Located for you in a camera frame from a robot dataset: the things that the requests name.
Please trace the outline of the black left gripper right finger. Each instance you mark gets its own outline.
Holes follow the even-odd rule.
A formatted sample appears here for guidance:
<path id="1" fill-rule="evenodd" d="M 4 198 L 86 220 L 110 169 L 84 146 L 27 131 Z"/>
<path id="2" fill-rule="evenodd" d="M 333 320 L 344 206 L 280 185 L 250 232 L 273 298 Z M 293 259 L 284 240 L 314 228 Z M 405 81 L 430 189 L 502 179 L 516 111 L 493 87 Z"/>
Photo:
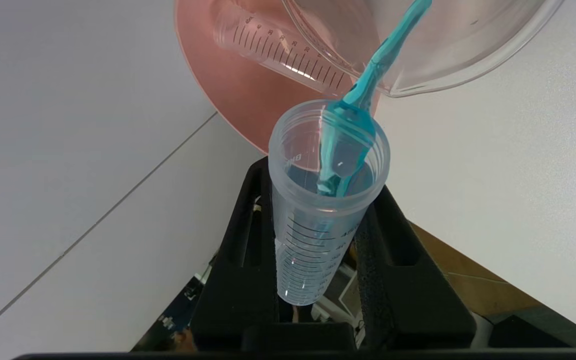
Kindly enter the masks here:
<path id="1" fill-rule="evenodd" d="M 359 298 L 370 350 L 463 349 L 473 315 L 384 187 L 355 234 Z"/>

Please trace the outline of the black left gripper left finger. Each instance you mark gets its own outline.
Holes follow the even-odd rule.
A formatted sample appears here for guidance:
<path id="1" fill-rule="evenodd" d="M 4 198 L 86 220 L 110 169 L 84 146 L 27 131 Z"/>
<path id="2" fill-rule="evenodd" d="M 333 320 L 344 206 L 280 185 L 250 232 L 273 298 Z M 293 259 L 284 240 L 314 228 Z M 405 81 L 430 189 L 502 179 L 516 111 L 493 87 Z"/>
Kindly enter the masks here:
<path id="1" fill-rule="evenodd" d="M 275 231 L 268 158 L 243 180 L 190 321 L 199 351 L 237 351 L 249 328 L 278 322 Z"/>

